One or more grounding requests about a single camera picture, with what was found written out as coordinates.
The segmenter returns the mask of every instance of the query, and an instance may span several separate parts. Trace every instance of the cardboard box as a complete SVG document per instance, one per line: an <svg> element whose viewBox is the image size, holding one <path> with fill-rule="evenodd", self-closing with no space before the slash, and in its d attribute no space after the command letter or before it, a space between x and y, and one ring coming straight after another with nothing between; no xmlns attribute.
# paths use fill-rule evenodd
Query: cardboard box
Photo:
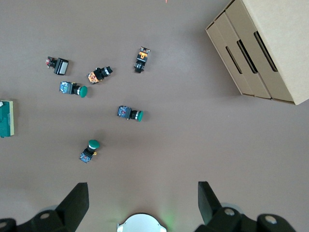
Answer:
<svg viewBox="0 0 309 232"><path fill-rule="evenodd" d="M309 99L308 0L233 0L206 28L241 94Z"/></svg>
<svg viewBox="0 0 309 232"><path fill-rule="evenodd" d="M13 102L0 100L0 137L14 135Z"/></svg>

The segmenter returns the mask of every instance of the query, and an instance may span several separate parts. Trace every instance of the green button cap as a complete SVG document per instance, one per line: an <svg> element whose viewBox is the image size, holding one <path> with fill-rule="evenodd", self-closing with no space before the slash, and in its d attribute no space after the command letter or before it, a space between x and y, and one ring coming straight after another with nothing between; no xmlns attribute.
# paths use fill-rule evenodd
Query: green button cap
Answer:
<svg viewBox="0 0 309 232"><path fill-rule="evenodd" d="M83 87L81 87L81 89L79 91L79 96L84 98L87 95L87 92L88 92L88 88L86 86L83 86Z"/></svg>
<svg viewBox="0 0 309 232"><path fill-rule="evenodd" d="M143 115L144 115L144 112L143 111L140 111L139 112L139 115L137 115L137 121L141 121L141 119L143 118Z"/></svg>
<svg viewBox="0 0 309 232"><path fill-rule="evenodd" d="M97 149L100 147L100 144L97 140L89 140L89 146L93 147L94 149Z"/></svg>

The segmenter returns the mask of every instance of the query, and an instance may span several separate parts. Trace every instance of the electrical component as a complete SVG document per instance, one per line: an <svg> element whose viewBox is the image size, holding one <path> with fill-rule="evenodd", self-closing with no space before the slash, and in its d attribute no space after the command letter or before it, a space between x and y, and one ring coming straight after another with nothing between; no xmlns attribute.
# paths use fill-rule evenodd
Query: electrical component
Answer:
<svg viewBox="0 0 309 232"><path fill-rule="evenodd" d="M137 55L137 58L136 58L137 61L134 65L135 72L141 73L141 71L144 71L145 64L146 64L149 53L150 53L150 50L148 48L140 47L140 52Z"/></svg>
<svg viewBox="0 0 309 232"><path fill-rule="evenodd" d="M66 94L76 94L84 98L87 95L88 88L79 86L75 82L61 81L59 91Z"/></svg>
<svg viewBox="0 0 309 232"><path fill-rule="evenodd" d="M93 72L89 73L87 75L87 77L88 77L90 83L96 84L96 83L102 81L105 77L111 75L111 73L112 73L112 69L110 68L110 66L108 66L108 67L104 67L102 69L97 68Z"/></svg>
<svg viewBox="0 0 309 232"><path fill-rule="evenodd" d="M121 105L118 108L118 116L122 118L126 118L127 120L129 119L134 119L140 122L143 118L143 111L138 111L138 110L132 110L132 108L128 106Z"/></svg>
<svg viewBox="0 0 309 232"><path fill-rule="evenodd" d="M65 75L67 72L68 64L69 61L62 58L55 59L53 57L48 57L46 60L47 67L54 68L54 73L57 75Z"/></svg>
<svg viewBox="0 0 309 232"><path fill-rule="evenodd" d="M88 147L82 152L79 159L85 163L88 163L92 157L97 154L95 150L99 147L100 144L97 140L89 140Z"/></svg>

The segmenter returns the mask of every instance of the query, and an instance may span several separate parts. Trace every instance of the cardboard box slot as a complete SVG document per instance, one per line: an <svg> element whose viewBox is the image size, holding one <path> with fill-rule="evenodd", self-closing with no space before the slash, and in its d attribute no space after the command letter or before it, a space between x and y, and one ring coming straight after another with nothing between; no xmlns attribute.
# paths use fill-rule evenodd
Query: cardboard box slot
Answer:
<svg viewBox="0 0 309 232"><path fill-rule="evenodd" d="M238 41L237 41L237 45L238 45L238 47L240 48L240 50L241 50L243 56L245 57L245 59L246 59L248 65L249 65L249 67L251 68L252 72L253 72L253 73L258 73L258 71L257 71L257 69L256 69L256 67L255 67L255 65L254 65L254 63L253 63L251 57L249 56L249 53L247 52L247 49L246 49L245 46L243 45L242 41L241 41L241 40L238 40Z"/></svg>
<svg viewBox="0 0 309 232"><path fill-rule="evenodd" d="M265 44L264 44L264 42L263 42L263 40L262 40L262 38L261 38L261 36L260 36L260 34L259 34L258 31L256 31L256 32L254 33L254 37L256 38L256 41L257 41L258 44L260 45L260 48L261 48L262 52L264 53L264 56L266 57L266 59L267 59L269 65L271 66L271 69L272 69L274 72L278 72L277 67L276 67L275 63L273 62L273 60L272 60L272 58L271 58L269 52L267 51L267 48L265 47Z"/></svg>
<svg viewBox="0 0 309 232"><path fill-rule="evenodd" d="M239 65L237 64L237 62L236 62L236 60L235 60L235 58L234 58L232 52L230 51L230 49L228 48L228 46L226 46L225 48L226 48L226 50L227 50L227 53L230 55L230 57L231 57L233 63L235 64L235 66L236 66L238 72L239 72L240 74L242 74L242 71L241 71Z"/></svg>

